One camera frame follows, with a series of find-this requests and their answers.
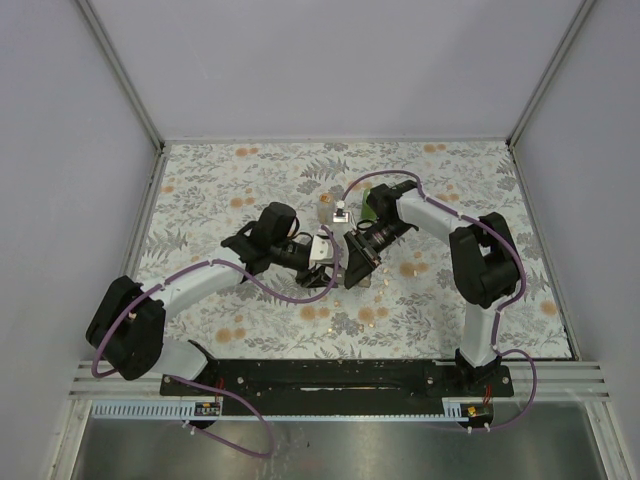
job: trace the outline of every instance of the small white object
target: small white object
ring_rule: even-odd
[[[328,240],[314,235],[309,254],[309,266],[314,263],[323,263],[333,258],[333,247]]]

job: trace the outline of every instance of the gray leaf pattern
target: gray leaf pattern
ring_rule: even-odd
[[[286,143],[172,145],[154,207],[138,280],[164,278],[209,258],[220,242],[272,201],[296,209],[301,230],[319,226],[316,203],[341,197],[364,173],[411,170],[429,193],[465,213],[498,211],[509,222],[527,270],[524,301],[505,310],[500,346],[537,357],[570,356],[565,330],[502,142]],[[402,176],[358,184],[362,192]],[[167,322],[166,334],[193,339],[220,358],[448,358],[460,344],[465,302],[455,288],[448,247],[410,232],[383,252],[370,288],[334,289],[311,305],[279,301],[253,284],[217,292]],[[289,296],[317,293],[272,267],[263,281]]]

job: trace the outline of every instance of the gray metal panel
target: gray metal panel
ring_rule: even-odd
[[[506,405],[503,415],[513,414]],[[233,479],[606,479],[583,408],[537,405],[515,428],[445,432],[418,423],[274,425],[278,449],[257,461],[179,423],[90,420],[73,478]],[[258,423],[221,422],[212,431],[248,448],[266,447]]]
[[[300,141],[505,138],[580,0],[93,3],[166,139]]]
[[[147,136],[149,140],[153,144],[154,148],[158,151],[162,149],[162,137],[160,133],[156,129],[149,113],[147,112],[146,107],[140,100],[138,96],[138,92],[135,87],[131,83],[129,79],[129,75],[122,65],[120,61],[120,57],[116,52],[115,47],[113,46],[113,42],[109,38],[109,34],[107,33],[102,21],[98,17],[98,13],[96,12],[91,0],[74,0],[77,4],[78,8],[82,12],[87,25],[89,27],[89,31],[92,33],[95,41],[98,44],[98,47],[102,51],[107,64],[111,68],[115,78],[117,79],[120,87],[122,88],[122,92],[125,97],[129,101],[131,107],[134,112],[138,116],[142,127],[147,132]]]
[[[602,365],[636,459],[638,45],[640,4],[599,2],[516,148],[582,358]]]
[[[136,223],[133,232],[131,232],[129,244],[127,245],[120,269],[122,275],[128,275],[133,279],[136,278],[138,267],[140,266],[140,257],[142,256],[149,226],[151,225],[151,219],[153,218],[153,207],[155,206],[158,193],[160,192],[160,186],[162,185],[162,177],[165,166],[167,165],[168,150],[170,150],[170,147],[165,147],[162,151],[156,152],[153,168],[151,169],[146,185],[144,185],[144,197],[138,207]]]
[[[516,178],[518,179],[518,184],[520,185],[520,190],[522,191],[522,197],[524,198],[524,205],[527,209],[527,214],[531,219],[533,233],[538,237],[540,248],[542,248],[542,262],[544,263],[544,267],[547,271],[547,278],[549,279],[549,283],[551,284],[551,291],[553,292],[553,296],[556,299],[556,305],[560,307],[560,315],[567,332],[569,346],[575,354],[576,360],[582,360],[580,344],[578,342],[578,338],[576,337],[575,329],[573,328],[572,323],[575,317],[569,309],[569,306],[565,299],[565,295],[558,283],[558,268],[553,262],[551,255],[549,255],[549,242],[547,241],[546,237],[544,236],[544,232],[540,227],[540,213],[536,210],[535,205],[531,201],[529,185],[527,184],[526,178],[523,175],[522,165],[520,164],[520,159],[518,157],[518,152],[515,146],[511,145],[509,147],[509,151],[511,152],[511,157],[513,163],[515,164]]]
[[[549,64],[545,68],[542,77],[540,77],[536,88],[533,90],[533,94],[527,102],[524,111],[516,122],[516,126],[509,135],[508,143],[510,145],[515,146],[518,143],[518,140],[522,136],[524,129],[527,127],[531,116],[534,114],[536,108],[544,98],[545,93],[547,93],[547,90],[560,70],[560,67],[564,64],[567,54],[571,51],[573,42],[582,30],[584,23],[587,18],[589,18],[589,14],[597,1],[598,0],[583,0],[580,7],[578,7],[576,14],[571,19],[571,22],[567,27],[567,31],[563,35],[562,40],[560,40],[551,60],[549,60]]]

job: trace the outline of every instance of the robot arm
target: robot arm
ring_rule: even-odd
[[[465,330],[456,363],[471,377],[484,375],[499,365],[491,348],[493,318],[497,302],[513,294],[519,273],[513,259],[483,229],[425,202],[416,183],[407,181],[373,188],[367,203],[377,215],[365,231],[344,235],[348,248],[347,268],[335,272],[349,289],[380,265],[380,252],[411,228],[422,228],[451,247],[456,286],[467,300]],[[339,208],[334,225],[348,225],[350,214]],[[316,235],[301,243],[289,233],[297,221],[287,205],[272,203],[257,222],[250,222],[224,240],[212,259],[222,259],[257,275],[271,264],[297,272],[296,281],[306,287],[326,286],[325,268],[333,257],[331,244]],[[512,246],[513,239],[503,217],[492,213],[480,221],[490,226]],[[154,285],[163,285],[142,300],[129,314],[104,349],[103,357],[127,380],[148,371],[196,378],[210,360],[194,342],[163,339],[164,325],[178,313],[206,296],[245,280],[242,273],[223,265],[196,263],[160,282],[136,284],[128,277],[114,281],[89,326],[86,338],[98,348],[125,308]]]
[[[349,246],[345,286],[350,288],[377,268],[380,252],[410,228],[425,230],[450,246],[456,287],[467,300],[465,328],[456,360],[461,367],[471,370],[496,362],[492,348],[496,309],[503,297],[514,293],[520,278],[509,253],[480,227],[425,202],[412,180],[393,187],[383,184],[373,188],[367,203],[377,214],[377,221],[365,232],[352,232],[345,237]],[[492,213],[480,221],[515,250],[501,215]]]
[[[212,253],[212,262],[198,262],[166,279],[145,284],[135,283],[127,276],[118,278],[110,285],[87,329],[87,341],[99,349],[125,309],[147,291],[148,296],[113,331],[103,358],[127,380],[149,371],[196,378],[207,365],[208,354],[195,342],[163,338],[166,321],[212,293],[242,283],[246,280],[242,272],[257,275],[272,263],[291,268],[305,278],[316,271],[324,275],[326,264],[333,258],[332,244],[320,235],[306,244],[290,238],[295,221],[295,210],[274,202],[258,221],[224,240]]]

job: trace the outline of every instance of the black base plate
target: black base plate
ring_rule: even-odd
[[[443,397],[512,397],[509,369],[475,385],[462,385],[454,365],[432,360],[211,360],[196,382],[221,386],[263,415],[442,414]],[[163,396],[212,396],[165,377]],[[225,416],[249,412],[227,401]]]

